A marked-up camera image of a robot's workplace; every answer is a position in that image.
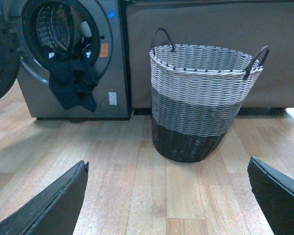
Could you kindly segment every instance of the wooden floor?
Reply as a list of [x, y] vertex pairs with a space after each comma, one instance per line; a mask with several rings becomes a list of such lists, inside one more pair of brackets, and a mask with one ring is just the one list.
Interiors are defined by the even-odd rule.
[[75, 235], [271, 235], [250, 188], [256, 156], [294, 178], [294, 109], [238, 117], [206, 160], [166, 160], [149, 116], [130, 121], [31, 118], [16, 83], [0, 100], [0, 221], [79, 160], [89, 181]]

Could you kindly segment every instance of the laundry basket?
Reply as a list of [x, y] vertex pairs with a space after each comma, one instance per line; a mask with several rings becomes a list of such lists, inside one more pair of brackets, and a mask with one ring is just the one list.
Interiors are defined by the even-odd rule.
[[[154, 46], [159, 30], [169, 45]], [[198, 162], [220, 144], [262, 72], [269, 47], [252, 57], [222, 47], [178, 45], [163, 28], [151, 47], [153, 144], [168, 159]]]

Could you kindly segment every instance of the basket handle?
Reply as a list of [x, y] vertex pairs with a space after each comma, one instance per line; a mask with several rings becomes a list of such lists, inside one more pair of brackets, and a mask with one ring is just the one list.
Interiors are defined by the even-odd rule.
[[248, 79], [248, 76], [250, 75], [250, 71], [251, 71], [251, 69], [253, 67], [253, 64], [256, 62], [256, 60], [258, 59], [258, 57], [260, 56], [260, 54], [263, 51], [265, 51], [265, 50], [266, 50], [266, 53], [264, 55], [263, 60], [260, 62], [259, 66], [264, 65], [264, 63], [266, 61], [266, 58], [268, 57], [268, 54], [269, 54], [269, 51], [270, 51], [269, 50], [269, 46], [265, 46], [265, 47], [261, 48], [261, 50], [252, 58], [252, 60], [250, 61], [249, 65], [247, 65], [247, 67], [245, 68], [246, 74], [245, 74], [245, 76], [243, 78], [244, 81]]
[[172, 40], [171, 40], [171, 38], [170, 38], [168, 32], [167, 32], [164, 28], [158, 28], [158, 29], [156, 30], [156, 32], [155, 32], [155, 34], [154, 34], [152, 40], [151, 40], [151, 48], [152, 48], [152, 50], [153, 50], [153, 55], [156, 54], [156, 52], [155, 52], [155, 40], [156, 40], [156, 35], [157, 35], [157, 33], [158, 33], [159, 30], [163, 31], [163, 32], [166, 34], [166, 36], [168, 37], [168, 40], [169, 40], [169, 44], [172, 45], [172, 51], [171, 51], [171, 52], [174, 52], [174, 50], [175, 50], [175, 45], [172, 43]]

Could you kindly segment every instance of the sofa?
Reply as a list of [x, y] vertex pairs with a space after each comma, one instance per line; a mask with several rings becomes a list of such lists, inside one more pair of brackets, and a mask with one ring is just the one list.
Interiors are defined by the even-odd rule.
[[[126, 17], [134, 109], [151, 108], [149, 51], [159, 27], [177, 44], [250, 55], [270, 46], [264, 71], [243, 107], [294, 107], [294, 1], [134, 0]], [[159, 33], [156, 45], [167, 43]]]

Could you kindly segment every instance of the front-load washing machine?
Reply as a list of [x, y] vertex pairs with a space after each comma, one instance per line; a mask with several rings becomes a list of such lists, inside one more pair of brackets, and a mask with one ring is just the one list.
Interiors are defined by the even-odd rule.
[[[34, 118], [129, 119], [132, 109], [124, 2], [0, 0], [0, 98], [18, 74]], [[55, 95], [57, 88], [50, 89], [52, 75], [58, 79], [71, 69], [51, 62], [59, 55], [70, 60], [78, 55], [90, 65], [97, 85], [89, 88], [94, 110], [83, 105], [65, 108]], [[58, 93], [62, 102], [70, 102], [70, 92], [63, 89]]]

